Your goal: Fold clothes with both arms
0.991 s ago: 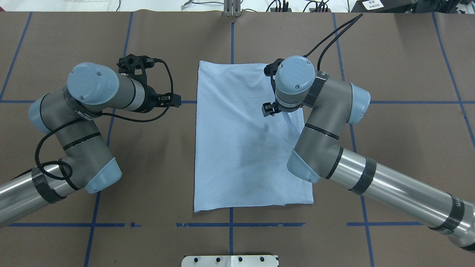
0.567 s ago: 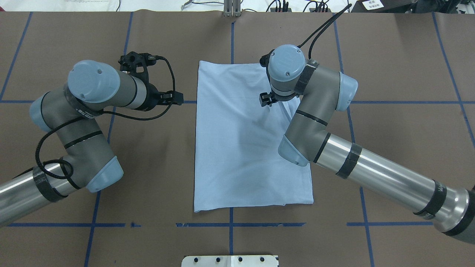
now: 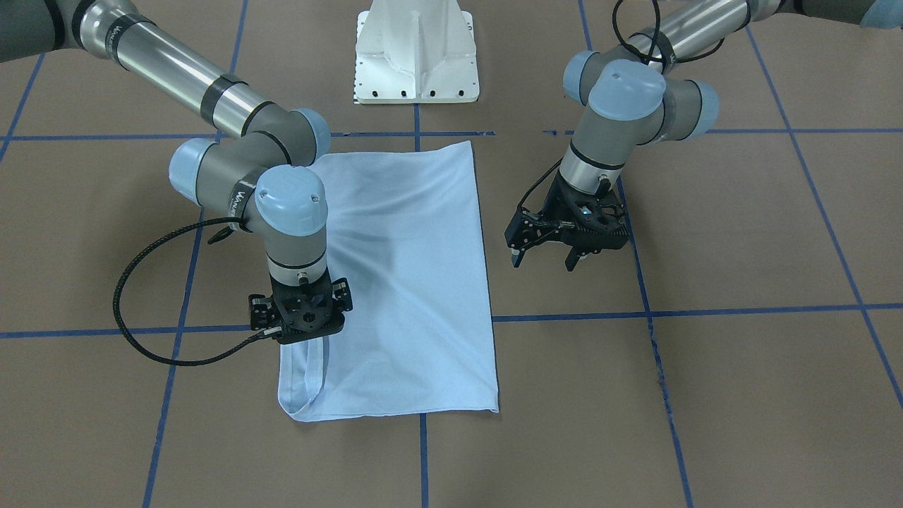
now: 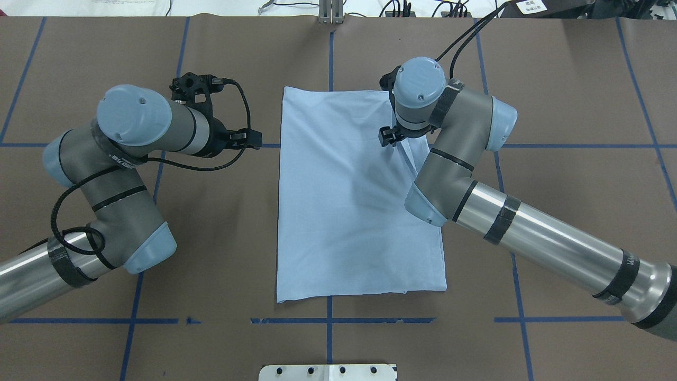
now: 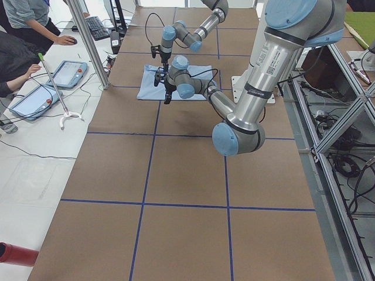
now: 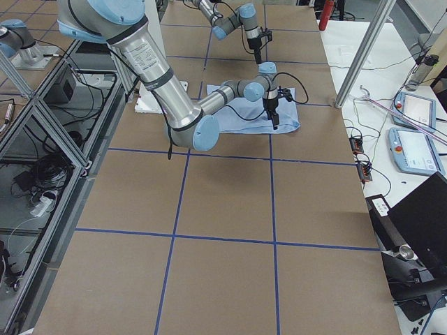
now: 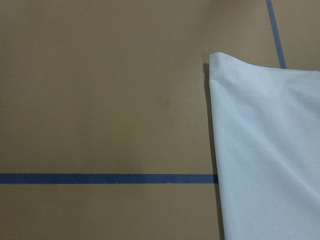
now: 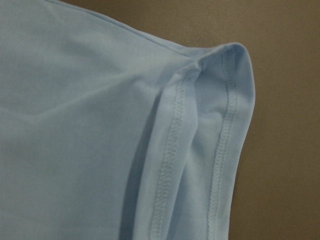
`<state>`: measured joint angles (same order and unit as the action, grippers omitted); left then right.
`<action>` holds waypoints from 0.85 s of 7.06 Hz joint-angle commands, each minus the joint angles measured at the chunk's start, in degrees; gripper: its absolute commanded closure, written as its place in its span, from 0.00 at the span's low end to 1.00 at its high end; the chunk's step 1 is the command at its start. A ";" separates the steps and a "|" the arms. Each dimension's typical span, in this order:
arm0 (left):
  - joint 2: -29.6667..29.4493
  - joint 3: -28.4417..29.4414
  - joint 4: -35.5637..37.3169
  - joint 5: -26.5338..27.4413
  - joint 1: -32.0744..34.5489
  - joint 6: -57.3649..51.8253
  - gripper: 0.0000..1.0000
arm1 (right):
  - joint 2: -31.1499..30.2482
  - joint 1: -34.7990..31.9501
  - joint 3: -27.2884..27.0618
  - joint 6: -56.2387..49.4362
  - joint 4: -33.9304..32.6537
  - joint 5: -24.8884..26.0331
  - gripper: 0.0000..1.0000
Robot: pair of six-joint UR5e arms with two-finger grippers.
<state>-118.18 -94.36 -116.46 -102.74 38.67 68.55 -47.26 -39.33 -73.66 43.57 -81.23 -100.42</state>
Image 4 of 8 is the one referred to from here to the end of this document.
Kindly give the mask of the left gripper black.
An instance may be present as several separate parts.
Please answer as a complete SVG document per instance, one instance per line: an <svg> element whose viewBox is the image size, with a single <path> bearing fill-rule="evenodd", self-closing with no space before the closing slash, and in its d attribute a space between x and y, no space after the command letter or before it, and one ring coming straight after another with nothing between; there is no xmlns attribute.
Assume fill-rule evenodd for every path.
<svg viewBox="0 0 677 381"><path fill-rule="evenodd" d="M203 157L213 158L223 150L261 149L263 133L253 129L240 129L231 132L222 121L213 117L209 121L208 140L203 147Z"/></svg>

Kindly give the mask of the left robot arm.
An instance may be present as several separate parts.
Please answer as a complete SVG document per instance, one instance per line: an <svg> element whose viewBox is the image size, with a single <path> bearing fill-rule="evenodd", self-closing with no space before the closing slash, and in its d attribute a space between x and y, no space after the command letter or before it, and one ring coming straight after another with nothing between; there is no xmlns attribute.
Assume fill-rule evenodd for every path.
<svg viewBox="0 0 677 381"><path fill-rule="evenodd" d="M2 323L125 268L139 274L177 249L138 166L155 151L213 158L223 150L259 149L251 109L234 79L185 75L171 97L136 85L109 89L95 118L44 149L49 176L65 188L49 215L51 235L2 263Z"/></svg>

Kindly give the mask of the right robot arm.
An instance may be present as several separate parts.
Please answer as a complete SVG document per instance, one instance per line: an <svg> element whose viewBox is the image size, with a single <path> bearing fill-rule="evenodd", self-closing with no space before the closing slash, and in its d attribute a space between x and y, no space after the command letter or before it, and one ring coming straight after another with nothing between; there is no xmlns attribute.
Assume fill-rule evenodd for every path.
<svg viewBox="0 0 677 381"><path fill-rule="evenodd" d="M380 128L383 147L438 134L404 200L411 215L476 232L617 308L639 330L675 341L675 265L643 260L474 176L483 154L505 145L515 107L448 76L430 57L396 66L379 85L395 119Z"/></svg>

